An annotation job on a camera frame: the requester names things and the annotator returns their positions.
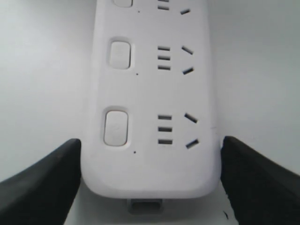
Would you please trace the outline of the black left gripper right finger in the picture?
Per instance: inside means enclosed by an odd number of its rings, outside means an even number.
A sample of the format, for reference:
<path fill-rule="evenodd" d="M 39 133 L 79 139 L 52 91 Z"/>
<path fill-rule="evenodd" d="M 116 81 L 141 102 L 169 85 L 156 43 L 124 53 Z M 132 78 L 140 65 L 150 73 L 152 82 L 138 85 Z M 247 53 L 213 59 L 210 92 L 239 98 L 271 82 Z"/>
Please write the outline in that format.
<path fill-rule="evenodd" d="M 239 139 L 226 136 L 221 182 L 240 225 L 298 225 L 300 177 Z"/>

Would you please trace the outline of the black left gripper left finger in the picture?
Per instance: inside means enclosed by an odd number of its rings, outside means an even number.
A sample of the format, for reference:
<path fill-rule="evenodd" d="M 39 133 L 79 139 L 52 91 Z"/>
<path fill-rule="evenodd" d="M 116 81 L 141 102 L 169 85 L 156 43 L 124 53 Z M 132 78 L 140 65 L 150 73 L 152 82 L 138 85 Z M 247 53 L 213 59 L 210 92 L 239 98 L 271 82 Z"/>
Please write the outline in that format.
<path fill-rule="evenodd" d="M 2 225 L 63 225 L 81 183 L 81 141 L 70 139 L 0 183 Z"/>

